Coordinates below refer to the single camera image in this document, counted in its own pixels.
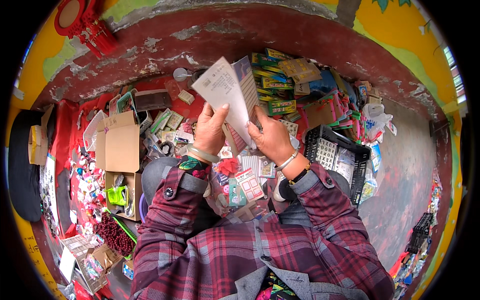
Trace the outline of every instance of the gray cuff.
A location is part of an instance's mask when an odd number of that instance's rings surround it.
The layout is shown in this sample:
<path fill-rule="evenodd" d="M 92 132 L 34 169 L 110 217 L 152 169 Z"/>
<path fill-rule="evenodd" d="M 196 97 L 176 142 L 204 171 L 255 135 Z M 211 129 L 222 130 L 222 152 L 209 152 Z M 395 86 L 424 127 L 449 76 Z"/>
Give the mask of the gray cuff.
<path fill-rule="evenodd" d="M 170 172 L 170 169 L 172 166 L 166 166 L 165 169 L 163 170 L 162 173 L 162 178 L 166 179 L 168 172 Z M 183 176 L 180 179 L 179 187 L 182 189 L 185 189 L 187 191 L 191 191 L 197 194 L 204 194 L 206 188 L 208 186 L 208 182 L 205 180 L 202 180 L 200 178 L 196 178 L 193 175 L 190 175 L 188 173 L 184 173 Z"/>
<path fill-rule="evenodd" d="M 297 183 L 291 184 L 290 187 L 297 195 L 301 195 L 312 188 L 320 179 L 313 171 L 308 171 Z"/>

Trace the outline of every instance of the white plastic basket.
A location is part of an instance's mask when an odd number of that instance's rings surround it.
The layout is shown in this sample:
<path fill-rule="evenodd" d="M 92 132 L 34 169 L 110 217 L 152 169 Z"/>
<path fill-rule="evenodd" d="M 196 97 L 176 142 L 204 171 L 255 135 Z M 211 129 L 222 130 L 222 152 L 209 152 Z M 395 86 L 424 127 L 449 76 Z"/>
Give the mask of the white plastic basket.
<path fill-rule="evenodd" d="M 86 151 L 95 151 L 96 149 L 96 128 L 101 120 L 108 118 L 102 110 L 98 111 L 88 124 L 84 131 L 84 146 Z"/>
<path fill-rule="evenodd" d="M 152 116 L 150 116 L 150 113 L 147 110 L 147 118 L 142 121 L 142 124 L 140 124 L 140 134 L 144 133 L 145 130 L 147 130 L 150 126 L 152 126 L 153 120 Z"/>

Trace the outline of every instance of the plaid jacket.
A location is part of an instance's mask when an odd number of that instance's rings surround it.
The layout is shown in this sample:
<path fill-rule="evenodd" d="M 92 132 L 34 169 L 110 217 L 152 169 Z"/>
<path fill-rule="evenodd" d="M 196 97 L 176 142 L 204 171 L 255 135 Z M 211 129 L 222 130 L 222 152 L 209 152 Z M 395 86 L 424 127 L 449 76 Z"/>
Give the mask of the plaid jacket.
<path fill-rule="evenodd" d="M 138 230 L 131 299 L 254 299 L 268 268 L 301 299 L 393 297 L 358 211 L 320 164 L 292 185 L 314 228 L 230 217 L 189 240 L 202 195 L 187 176 L 164 172 Z"/>

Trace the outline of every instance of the jacket button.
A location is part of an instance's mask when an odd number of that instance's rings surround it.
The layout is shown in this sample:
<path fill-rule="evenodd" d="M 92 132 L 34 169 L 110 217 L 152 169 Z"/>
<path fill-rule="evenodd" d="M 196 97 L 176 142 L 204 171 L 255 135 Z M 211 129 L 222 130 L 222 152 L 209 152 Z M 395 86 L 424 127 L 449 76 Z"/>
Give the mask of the jacket button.
<path fill-rule="evenodd" d="M 173 190 L 172 188 L 166 188 L 165 189 L 165 196 L 171 197 L 173 195 Z"/>

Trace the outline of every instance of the red ornament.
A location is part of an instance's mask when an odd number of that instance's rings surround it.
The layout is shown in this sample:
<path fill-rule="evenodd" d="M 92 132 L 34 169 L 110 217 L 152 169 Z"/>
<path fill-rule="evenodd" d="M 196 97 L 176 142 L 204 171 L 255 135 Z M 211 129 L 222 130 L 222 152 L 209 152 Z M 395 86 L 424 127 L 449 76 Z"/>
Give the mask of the red ornament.
<path fill-rule="evenodd" d="M 99 58 L 117 47 L 117 41 L 99 20 L 102 0 L 63 0 L 55 16 L 55 30 L 61 36 L 77 36 Z"/>

